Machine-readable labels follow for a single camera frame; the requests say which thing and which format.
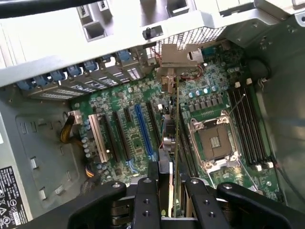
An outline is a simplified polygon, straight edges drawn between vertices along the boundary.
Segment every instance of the black metal clamp arm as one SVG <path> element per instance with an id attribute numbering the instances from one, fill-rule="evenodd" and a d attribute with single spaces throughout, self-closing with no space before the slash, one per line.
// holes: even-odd
<path id="1" fill-rule="evenodd" d="M 265 228 L 303 229 L 305 214 L 250 191 L 240 185 L 225 182 L 217 186 L 217 194 L 257 217 Z"/>
<path id="2" fill-rule="evenodd" d="M 110 218 L 108 215 L 112 202 L 125 195 L 124 183 L 110 181 L 97 187 L 90 192 L 90 195 L 78 196 L 35 220 L 19 226 L 18 229 L 74 229 L 82 228 L 82 225 L 87 226 L 90 223 L 96 225 L 97 222 L 105 225 Z"/>

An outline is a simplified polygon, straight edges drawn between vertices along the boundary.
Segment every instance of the mounting screw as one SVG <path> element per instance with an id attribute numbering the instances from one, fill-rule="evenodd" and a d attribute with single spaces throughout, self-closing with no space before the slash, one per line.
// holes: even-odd
<path id="1" fill-rule="evenodd" d="M 143 182 L 144 183 L 151 183 L 152 180 L 150 180 L 149 178 L 146 178 Z"/>
<path id="2" fill-rule="evenodd" d="M 121 186 L 119 183 L 115 183 L 114 185 L 112 185 L 112 187 L 119 187 Z"/>
<path id="3" fill-rule="evenodd" d="M 191 182 L 192 182 L 194 185 L 196 185 L 196 184 L 198 184 L 198 183 L 199 183 L 199 181 L 198 181 L 198 180 L 196 180 L 196 179 L 192 179 L 192 180 L 191 180 Z"/>
<path id="4" fill-rule="evenodd" d="M 231 189 L 231 188 L 232 188 L 232 185 L 224 184 L 224 188 L 226 188 L 226 189 Z"/>

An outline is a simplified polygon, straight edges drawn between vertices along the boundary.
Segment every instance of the blue pcie slot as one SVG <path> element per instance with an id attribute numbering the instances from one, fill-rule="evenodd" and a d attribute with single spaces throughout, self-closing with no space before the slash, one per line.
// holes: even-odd
<path id="1" fill-rule="evenodd" d="M 141 106 L 139 104 L 137 104 L 134 107 L 135 107 L 135 112 L 136 112 L 136 115 L 137 115 L 139 123 L 140 123 L 140 130 L 141 130 L 141 133 L 144 138 L 145 148 L 148 152 L 148 155 L 153 156 L 153 147 L 150 142 L 149 135 L 148 135 L 148 132 L 147 132 L 147 129 L 145 126 L 145 121 L 144 121 L 144 117 L 143 117 L 143 114 L 141 111 Z"/>

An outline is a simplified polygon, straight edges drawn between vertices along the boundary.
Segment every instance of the pcie slot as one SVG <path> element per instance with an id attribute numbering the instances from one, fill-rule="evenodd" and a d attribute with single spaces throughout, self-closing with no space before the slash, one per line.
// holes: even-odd
<path id="1" fill-rule="evenodd" d="M 179 117 L 180 117 L 179 140 L 180 140 L 180 143 L 182 144 L 182 148 L 184 149 L 184 151 L 182 151 L 182 153 L 185 153 L 184 155 L 185 155 L 185 158 L 187 160 L 188 168 L 190 170 L 190 176 L 198 177 L 199 175 L 198 175 L 197 168 L 196 168 L 196 165 L 195 165 L 195 160 L 196 159 L 194 158 L 194 155 L 192 153 L 190 139 L 189 139 L 188 132 L 187 132 L 187 129 L 186 129 L 186 125 L 185 125 L 185 122 L 184 122 L 184 119 L 183 119 L 181 106 L 179 106 Z"/>
<path id="2" fill-rule="evenodd" d="M 161 144 L 161 138 L 159 135 L 158 125 L 157 125 L 155 115 L 153 113 L 153 106 L 152 106 L 151 102 L 147 102 L 146 107 L 148 110 L 149 119 L 151 120 L 151 123 L 152 123 L 153 133 L 156 137 L 157 145 L 159 146 Z"/>
<path id="3" fill-rule="evenodd" d="M 113 117 L 115 119 L 115 123 L 116 123 L 117 129 L 118 129 L 119 137 L 122 140 L 123 153 L 124 153 L 125 160 L 130 160 L 131 159 L 131 154 L 130 154 L 130 150 L 129 150 L 129 147 L 128 147 L 128 144 L 127 144 L 126 136 L 125 136 L 125 133 L 124 133 L 124 130 L 123 130 L 123 125 L 122 125 L 121 119 L 118 115 L 118 112 L 114 111 L 112 114 L 113 114 Z"/>
<path id="4" fill-rule="evenodd" d="M 119 155 L 118 147 L 116 145 L 117 143 L 115 141 L 114 133 L 111 129 L 109 117 L 105 114 L 102 117 L 103 117 L 103 120 L 104 120 L 104 125 L 105 125 L 106 132 L 107 132 L 107 134 L 109 136 L 109 140 L 110 140 L 110 145 L 109 145 L 110 152 L 112 153 L 113 158 L 115 159 L 115 161 L 120 162 L 121 158 L 120 158 L 120 155 Z"/>
<path id="5" fill-rule="evenodd" d="M 134 106 L 134 108 L 135 108 L 135 112 L 136 112 L 136 115 L 137 115 L 138 120 L 139 120 L 140 130 L 141 130 L 141 133 L 142 133 L 142 136 L 143 136 L 143 139 L 144 139 L 145 148 L 148 152 L 148 155 L 152 156 L 153 155 L 153 147 L 152 147 L 152 144 L 150 142 L 150 138 L 149 138 L 146 126 L 145 126 L 145 120 L 144 120 L 144 117 L 143 117 L 141 106 L 139 104 L 137 104 L 137 105 Z"/>
<path id="6" fill-rule="evenodd" d="M 97 120 L 97 116 L 96 116 L 96 114 L 92 114 L 92 115 L 88 116 L 88 118 L 89 118 L 89 122 L 90 122 L 90 125 L 91 125 L 91 129 L 92 129 L 92 132 L 93 132 L 94 140 L 95 140 L 95 143 L 96 143 L 97 150 L 99 152 L 101 162 L 102 163 L 107 162 L 108 161 L 108 155 L 107 155 L 107 152 L 106 152 L 104 139 L 103 139 L 103 136 L 102 136 L 99 121 Z"/>

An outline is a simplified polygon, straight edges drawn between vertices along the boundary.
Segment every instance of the green circuit board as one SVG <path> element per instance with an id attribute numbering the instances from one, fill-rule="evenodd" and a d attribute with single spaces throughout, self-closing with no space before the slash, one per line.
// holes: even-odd
<path id="1" fill-rule="evenodd" d="M 179 100 L 182 108 L 185 123 L 189 123 L 191 118 L 197 121 L 204 121 L 220 116 L 222 110 L 230 112 L 232 109 L 226 90 L 232 81 L 239 77 L 249 77 L 246 67 L 241 66 L 240 59 L 243 56 L 243 50 L 238 47 L 232 47 L 224 51 L 222 46 L 216 46 L 203 51 L 205 63 L 203 76 L 198 80 L 190 80 L 180 84 Z M 238 71 L 229 71 L 238 67 Z M 198 106 L 202 100 L 206 101 L 207 106 L 203 108 Z M 80 110 L 83 121 L 88 120 L 88 116 L 95 113 L 107 115 L 110 119 L 115 140 L 119 151 L 122 151 L 121 139 L 113 119 L 113 111 L 118 112 L 122 121 L 123 131 L 126 136 L 128 148 L 131 153 L 131 160 L 126 162 L 123 154 L 120 155 L 121 161 L 116 162 L 109 153 L 110 160 L 103 165 L 103 169 L 92 169 L 99 173 L 104 182 L 109 180 L 119 180 L 126 184 L 130 183 L 132 177 L 147 175 L 149 160 L 154 160 L 155 156 L 148 155 L 145 142 L 140 130 L 140 124 L 136 116 L 135 105 L 140 104 L 145 125 L 148 131 L 149 139 L 154 152 L 158 151 L 159 145 L 154 136 L 153 126 L 150 121 L 148 109 L 145 105 L 150 102 L 158 123 L 158 131 L 161 133 L 161 114 L 158 105 L 166 105 L 169 101 L 169 95 L 161 92 L 161 85 L 156 80 L 155 72 L 151 72 L 144 79 L 139 81 L 118 85 L 113 88 L 105 89 L 93 94 L 76 98 L 72 100 L 73 110 Z M 131 122 L 125 117 L 124 108 L 128 107 L 131 115 Z M 88 136 L 88 122 L 80 127 L 81 137 Z M 109 139 L 106 137 L 106 130 L 102 128 L 102 135 L 105 136 L 105 145 L 109 145 Z M 268 140 L 264 135 L 265 147 L 268 148 Z M 94 149 L 94 141 L 90 142 L 90 149 Z M 277 177 L 273 169 L 263 169 L 261 172 L 254 171 L 246 166 L 245 160 L 241 158 L 243 166 L 234 166 L 222 168 L 219 171 L 210 174 L 215 185 L 231 181 L 244 187 L 253 186 L 253 182 L 263 190 L 267 197 L 276 199 L 276 192 L 279 190 Z M 196 165 L 198 174 L 201 178 L 210 182 L 209 177 Z"/>

